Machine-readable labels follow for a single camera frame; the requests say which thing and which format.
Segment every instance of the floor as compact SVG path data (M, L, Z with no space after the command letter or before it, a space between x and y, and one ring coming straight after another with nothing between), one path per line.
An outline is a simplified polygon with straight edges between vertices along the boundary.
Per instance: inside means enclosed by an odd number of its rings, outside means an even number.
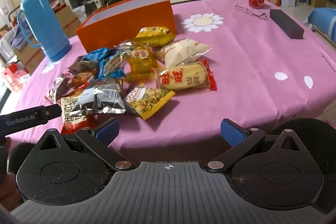
M296 19L300 20L301 22L304 22L307 16L314 10L314 7L308 6L308 5L302 5L302 6L295 6L295 7L281 7L281 9L288 14L294 16ZM328 44L332 49L336 51L336 49L329 44L327 40L325 40L322 36L317 34L326 44ZM14 112L15 106L20 99L20 93L14 93L12 92L9 96L8 100L6 101L0 115L9 114L11 112Z

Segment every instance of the white snack bag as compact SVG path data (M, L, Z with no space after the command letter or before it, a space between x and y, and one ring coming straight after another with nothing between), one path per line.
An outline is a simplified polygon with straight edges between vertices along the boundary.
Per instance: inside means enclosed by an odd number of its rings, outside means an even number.
M209 50L211 50L209 45L186 38L163 47L157 52L157 57L164 61L166 68L172 68L194 62Z

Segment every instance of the eyeglasses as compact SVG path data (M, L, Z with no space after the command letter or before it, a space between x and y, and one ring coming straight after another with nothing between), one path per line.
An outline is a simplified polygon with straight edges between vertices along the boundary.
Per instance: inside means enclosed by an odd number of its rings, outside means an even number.
M236 5L236 9L239 12L256 17L258 19L268 20L268 17L264 12L257 10L257 9L249 9L244 4L238 3Z

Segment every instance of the table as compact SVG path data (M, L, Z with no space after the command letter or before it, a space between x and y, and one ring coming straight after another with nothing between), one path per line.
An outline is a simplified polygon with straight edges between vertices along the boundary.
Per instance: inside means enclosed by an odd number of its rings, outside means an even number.
M172 6L176 38L212 46L206 57L218 91L181 90L147 121L130 114L117 116L120 133L110 148L131 161L205 162L228 149L220 136L224 118L244 128L270 130L293 117L317 117L334 102L335 52L302 23L298 22L305 29L304 38L289 39L271 19L237 11L237 3L248 5L248 0L200 0ZM267 15L270 8L277 7L267 3ZM85 53L77 37L71 43L71 51L49 71L44 68L48 61L43 60L16 110L49 104L44 95L55 77ZM17 142L37 142L46 129L61 127L58 118L11 137Z

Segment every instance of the human hand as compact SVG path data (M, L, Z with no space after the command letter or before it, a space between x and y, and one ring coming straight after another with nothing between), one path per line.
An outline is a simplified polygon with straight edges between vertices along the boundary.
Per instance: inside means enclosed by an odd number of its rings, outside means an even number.
M9 149L11 138L7 137L4 147ZM0 204L8 211L12 211L19 205L21 193L16 187L16 177L13 173L7 173L5 180L0 184Z

